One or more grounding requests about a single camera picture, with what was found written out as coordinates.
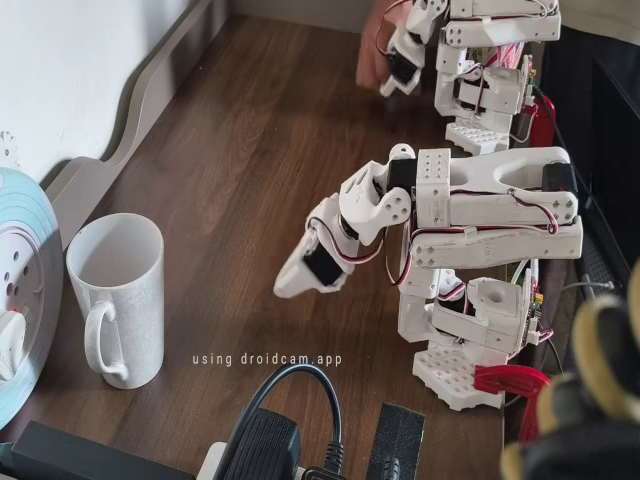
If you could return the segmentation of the person's hand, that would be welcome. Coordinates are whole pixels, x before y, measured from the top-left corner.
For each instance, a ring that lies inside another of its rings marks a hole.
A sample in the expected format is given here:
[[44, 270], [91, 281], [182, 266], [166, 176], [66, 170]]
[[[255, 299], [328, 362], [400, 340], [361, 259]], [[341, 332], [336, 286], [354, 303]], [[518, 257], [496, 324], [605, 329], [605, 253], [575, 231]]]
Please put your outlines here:
[[362, 30], [356, 67], [356, 85], [378, 92], [389, 77], [389, 64], [381, 50], [396, 29], [398, 7], [394, 1], [375, 1]]

